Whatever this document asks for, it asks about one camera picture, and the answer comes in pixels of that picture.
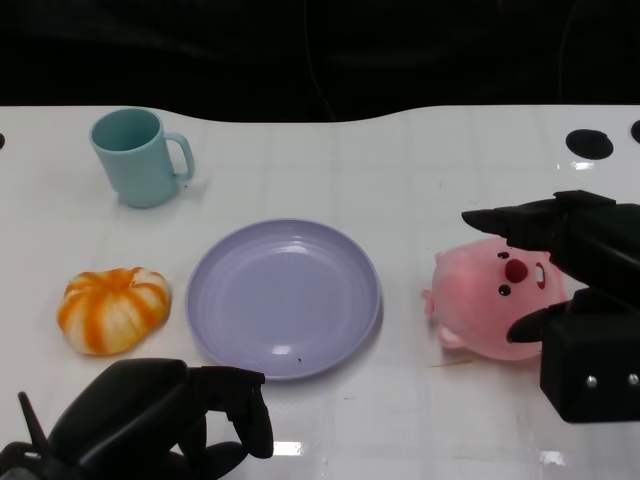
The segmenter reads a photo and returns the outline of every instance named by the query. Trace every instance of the plush toy ear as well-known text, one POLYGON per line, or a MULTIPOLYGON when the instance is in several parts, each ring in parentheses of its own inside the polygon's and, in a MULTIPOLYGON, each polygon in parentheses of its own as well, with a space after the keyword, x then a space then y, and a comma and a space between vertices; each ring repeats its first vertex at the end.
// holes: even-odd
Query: plush toy ear
POLYGON ((435 312, 436 310, 436 306, 433 303, 433 294, 431 293, 431 290, 423 290, 420 296, 427 302, 424 312, 427 314, 427 317, 431 317, 431 315, 433 315, 433 312, 435 312))
POLYGON ((447 327, 440 325, 438 329, 438 337, 440 343, 445 348, 462 348, 465 346, 464 340, 449 330, 447 327))

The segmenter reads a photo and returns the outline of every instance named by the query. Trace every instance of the mug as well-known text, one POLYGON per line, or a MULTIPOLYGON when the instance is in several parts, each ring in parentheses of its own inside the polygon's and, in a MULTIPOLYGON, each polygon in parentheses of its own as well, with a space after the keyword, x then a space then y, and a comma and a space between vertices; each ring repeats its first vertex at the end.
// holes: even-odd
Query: mug
POLYGON ((148 110, 111 112, 93 125, 89 138, 111 186, 132 207, 160 205, 178 193, 177 182, 193 177, 195 165, 187 139, 165 133, 160 118, 148 110), (173 171, 167 140, 182 148, 187 173, 173 171))

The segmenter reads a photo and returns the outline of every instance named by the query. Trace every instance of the white table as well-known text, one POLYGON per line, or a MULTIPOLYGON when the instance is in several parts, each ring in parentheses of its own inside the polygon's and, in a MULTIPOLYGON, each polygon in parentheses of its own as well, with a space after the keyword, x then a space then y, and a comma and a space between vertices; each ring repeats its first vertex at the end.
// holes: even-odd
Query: white table
MULTIPOLYGON (((341 229, 371 256, 384 290, 382 331, 329 375, 265 386, 276 455, 250 458, 228 478, 640 478, 640 426, 563 423, 538 388, 537 361, 432 368, 471 355, 441 351, 419 294, 435 252, 481 237, 462 210, 575 188, 640 202, 640 145, 628 133, 640 108, 428 108, 326 125, 158 112, 167 131, 190 140, 197 172, 178 198, 151 210, 117 203, 89 145, 91 124, 110 110, 0 108, 0 446, 28 438, 18 391, 48 432, 117 359, 79 356, 58 331, 56 308, 73 275, 137 265, 164 274, 170 319, 127 356, 205 364, 184 312, 196 262, 245 224, 303 217, 341 229), (606 132, 614 154, 581 161, 564 145, 576 128, 606 132)), ((208 420, 209 443, 235 438, 224 415, 208 420)))

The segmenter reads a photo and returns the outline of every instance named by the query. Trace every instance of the mug handle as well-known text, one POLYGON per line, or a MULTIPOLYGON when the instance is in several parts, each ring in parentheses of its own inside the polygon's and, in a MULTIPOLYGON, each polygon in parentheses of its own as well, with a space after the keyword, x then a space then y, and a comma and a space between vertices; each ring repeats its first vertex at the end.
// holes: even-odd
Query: mug handle
POLYGON ((196 165, 193 160, 193 153, 191 152, 189 142, 184 135, 181 135, 179 133, 165 132, 164 138, 165 140, 173 140, 178 145, 180 145, 180 148, 182 148, 182 153, 184 153, 184 158, 187 161, 187 173, 174 173, 176 179, 180 182, 191 180, 193 178, 193 174, 195 173, 196 165))

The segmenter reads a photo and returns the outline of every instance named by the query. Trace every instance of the orange pumpkin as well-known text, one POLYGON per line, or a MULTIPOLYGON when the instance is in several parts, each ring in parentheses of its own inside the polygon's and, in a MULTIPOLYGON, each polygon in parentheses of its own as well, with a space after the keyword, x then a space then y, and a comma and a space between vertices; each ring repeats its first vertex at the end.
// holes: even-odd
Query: orange pumpkin
POLYGON ((111 355, 131 349, 169 314, 169 285, 141 267, 77 275, 64 292, 58 325, 81 353, 111 355))

